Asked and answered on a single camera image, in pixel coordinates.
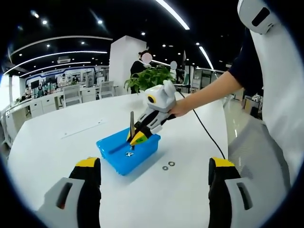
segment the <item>blue container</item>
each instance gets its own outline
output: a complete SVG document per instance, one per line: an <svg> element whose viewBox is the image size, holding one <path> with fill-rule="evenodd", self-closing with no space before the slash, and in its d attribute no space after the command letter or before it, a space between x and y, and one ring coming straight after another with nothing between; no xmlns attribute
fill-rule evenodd
<svg viewBox="0 0 304 228"><path fill-rule="evenodd" d="M102 157L123 176L155 153L158 141L161 139L159 135L154 134L147 141L136 145L135 149L131 150L130 144L126 141L129 130L130 128L127 128L96 142Z"/></svg>

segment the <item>black cable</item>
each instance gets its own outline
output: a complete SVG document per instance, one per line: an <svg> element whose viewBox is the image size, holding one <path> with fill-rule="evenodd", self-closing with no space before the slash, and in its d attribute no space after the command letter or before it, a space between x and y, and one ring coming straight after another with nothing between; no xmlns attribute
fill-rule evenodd
<svg viewBox="0 0 304 228"><path fill-rule="evenodd" d="M209 134L209 132L207 131L205 125L204 125L204 124L202 123L202 121L200 120L200 118L199 118L198 114L196 113L196 111L195 111L194 109L193 109L193 111L194 111L196 117L198 118L200 124L203 126L203 128L205 129L205 131L206 131L207 134L209 135L210 139L211 139L211 140L214 142L214 144L217 146L217 148L218 148L218 150L220 151L220 153L222 154L223 158L226 159L225 156L224 156L224 154L223 154L223 151L221 150L221 148L219 147L219 145L217 144L217 142L216 142L216 141L212 138L212 136Z"/></svg>

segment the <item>white round table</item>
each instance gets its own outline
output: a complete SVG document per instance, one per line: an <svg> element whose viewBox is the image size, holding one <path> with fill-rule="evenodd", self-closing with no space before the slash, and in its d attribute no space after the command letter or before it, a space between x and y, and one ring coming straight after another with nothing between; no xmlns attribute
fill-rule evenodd
<svg viewBox="0 0 304 228"><path fill-rule="evenodd" d="M33 210L44 194L75 164L101 154L96 142L129 127L146 104L137 94L74 105L29 121L10 151L8 168L21 199ZM227 157L222 102L197 113ZM193 112L167 121L159 132L158 151L127 176L101 159L100 223L103 228L201 228L209 223L208 166L219 150ZM171 167L168 162L175 162Z"/></svg>

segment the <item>person's hand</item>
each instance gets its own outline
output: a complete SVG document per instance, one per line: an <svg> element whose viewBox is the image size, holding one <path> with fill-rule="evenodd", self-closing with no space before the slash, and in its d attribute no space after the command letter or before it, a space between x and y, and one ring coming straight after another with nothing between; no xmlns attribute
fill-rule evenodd
<svg viewBox="0 0 304 228"><path fill-rule="evenodd" d="M187 114L191 109L187 105L187 100L182 99L176 102L176 105L169 111L169 114L174 114L176 117Z"/></svg>

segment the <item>green plant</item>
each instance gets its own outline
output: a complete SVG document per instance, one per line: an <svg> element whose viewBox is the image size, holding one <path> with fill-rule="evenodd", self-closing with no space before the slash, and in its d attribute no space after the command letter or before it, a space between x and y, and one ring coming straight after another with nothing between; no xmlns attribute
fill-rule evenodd
<svg viewBox="0 0 304 228"><path fill-rule="evenodd" d="M157 66L156 68L147 68L140 73L131 75L131 78L124 83L124 88L127 86L127 90L129 90L130 87L133 87L138 93L140 90L144 91L153 86L161 85L164 80L175 82L175 79L165 66Z"/></svg>

